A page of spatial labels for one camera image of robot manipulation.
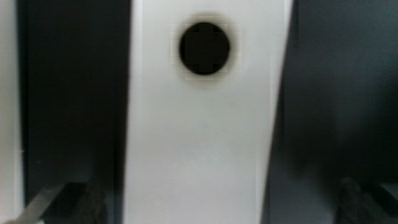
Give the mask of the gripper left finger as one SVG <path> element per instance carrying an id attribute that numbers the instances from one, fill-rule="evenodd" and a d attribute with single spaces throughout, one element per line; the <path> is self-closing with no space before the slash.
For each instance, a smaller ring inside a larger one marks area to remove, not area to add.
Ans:
<path id="1" fill-rule="evenodd" d="M 45 187 L 7 224 L 107 224 L 101 186 L 69 182 Z"/>

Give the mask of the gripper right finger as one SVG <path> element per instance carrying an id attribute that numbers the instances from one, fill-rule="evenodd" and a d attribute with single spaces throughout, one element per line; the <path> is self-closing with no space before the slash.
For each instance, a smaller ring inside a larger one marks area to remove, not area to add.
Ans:
<path id="1" fill-rule="evenodd" d="M 336 224 L 398 224 L 398 182 L 343 179 Z"/>

